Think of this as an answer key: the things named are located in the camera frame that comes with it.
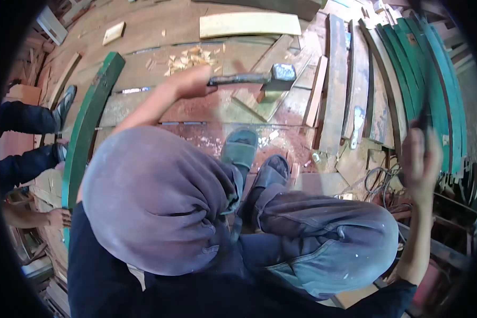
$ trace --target gray shoe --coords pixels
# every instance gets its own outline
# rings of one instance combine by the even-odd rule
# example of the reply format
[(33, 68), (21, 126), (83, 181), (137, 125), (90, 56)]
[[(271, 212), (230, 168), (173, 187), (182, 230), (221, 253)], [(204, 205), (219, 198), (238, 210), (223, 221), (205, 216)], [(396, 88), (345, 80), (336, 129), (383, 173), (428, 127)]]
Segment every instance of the gray shoe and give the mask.
[(69, 148), (69, 143), (57, 143), (56, 144), (56, 154), (58, 157), (58, 162), (65, 161), (67, 157), (67, 149)]
[(64, 97), (58, 103), (56, 109), (52, 112), (53, 118), (56, 122), (55, 132), (60, 132), (64, 127), (65, 118), (69, 112), (70, 106), (73, 104), (74, 97), (76, 96), (76, 86), (71, 85), (65, 91)]

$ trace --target black shirt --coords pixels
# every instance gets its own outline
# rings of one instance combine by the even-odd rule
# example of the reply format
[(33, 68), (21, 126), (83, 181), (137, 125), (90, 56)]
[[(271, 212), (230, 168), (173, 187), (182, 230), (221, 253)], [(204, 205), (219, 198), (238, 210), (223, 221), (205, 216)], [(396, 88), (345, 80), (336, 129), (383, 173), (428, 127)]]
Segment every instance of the black shirt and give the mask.
[(73, 210), (69, 246), (69, 303), (78, 317), (400, 317), (417, 286), (397, 281), (344, 310), (306, 299), (255, 276), (196, 273), (145, 275), (145, 291), (127, 265), (95, 239), (79, 203)]

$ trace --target hammer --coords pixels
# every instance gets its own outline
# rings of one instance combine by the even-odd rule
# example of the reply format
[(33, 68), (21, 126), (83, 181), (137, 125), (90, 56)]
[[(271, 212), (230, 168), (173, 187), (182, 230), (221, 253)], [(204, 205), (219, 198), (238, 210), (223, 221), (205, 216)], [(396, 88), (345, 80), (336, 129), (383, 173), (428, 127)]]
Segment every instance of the hammer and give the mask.
[(268, 73), (241, 73), (229, 76), (213, 76), (207, 86), (225, 84), (255, 83), (263, 84), (262, 91), (289, 91), (297, 75), (292, 64), (274, 64)]

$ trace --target gray pants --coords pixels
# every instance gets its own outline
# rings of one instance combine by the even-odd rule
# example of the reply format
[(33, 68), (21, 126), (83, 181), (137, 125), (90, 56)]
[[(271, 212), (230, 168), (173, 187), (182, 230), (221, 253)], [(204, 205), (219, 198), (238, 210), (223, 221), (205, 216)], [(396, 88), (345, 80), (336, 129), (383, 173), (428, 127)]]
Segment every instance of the gray pants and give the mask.
[(82, 186), (97, 241), (153, 274), (212, 271), (247, 279), (264, 272), (324, 299), (372, 283), (397, 251), (397, 224), (380, 206), (279, 184), (265, 189), (253, 211), (263, 233), (230, 233), (223, 215), (239, 206), (238, 170), (156, 127), (105, 140)]

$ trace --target hammer head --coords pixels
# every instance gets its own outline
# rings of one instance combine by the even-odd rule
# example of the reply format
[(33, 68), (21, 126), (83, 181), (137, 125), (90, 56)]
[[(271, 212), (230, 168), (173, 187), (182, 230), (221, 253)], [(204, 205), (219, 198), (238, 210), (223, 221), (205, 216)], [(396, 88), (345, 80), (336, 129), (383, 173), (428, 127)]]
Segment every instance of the hammer head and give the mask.
[(261, 87), (262, 91), (289, 91), (297, 75), (292, 64), (274, 64), (271, 69), (271, 80)]

